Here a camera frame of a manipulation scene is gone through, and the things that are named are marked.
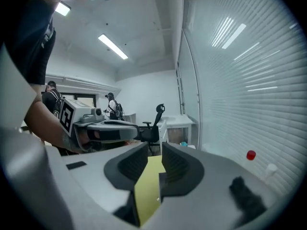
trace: black office chair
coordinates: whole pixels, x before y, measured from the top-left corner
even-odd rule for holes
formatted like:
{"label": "black office chair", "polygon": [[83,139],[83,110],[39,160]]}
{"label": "black office chair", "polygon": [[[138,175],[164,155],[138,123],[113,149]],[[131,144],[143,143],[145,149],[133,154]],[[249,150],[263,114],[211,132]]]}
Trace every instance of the black office chair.
{"label": "black office chair", "polygon": [[139,134],[140,141],[148,142],[149,151],[151,152],[152,155],[154,155],[154,153],[153,153],[151,146],[160,145],[160,144],[154,144],[154,143],[159,140],[159,129],[158,129],[157,123],[160,121],[162,113],[165,111],[164,104],[158,105],[156,107],[156,111],[157,111],[157,116],[155,117],[153,126],[152,127],[149,126],[151,122],[143,122],[143,124],[147,124],[147,129],[141,129],[140,134]]}

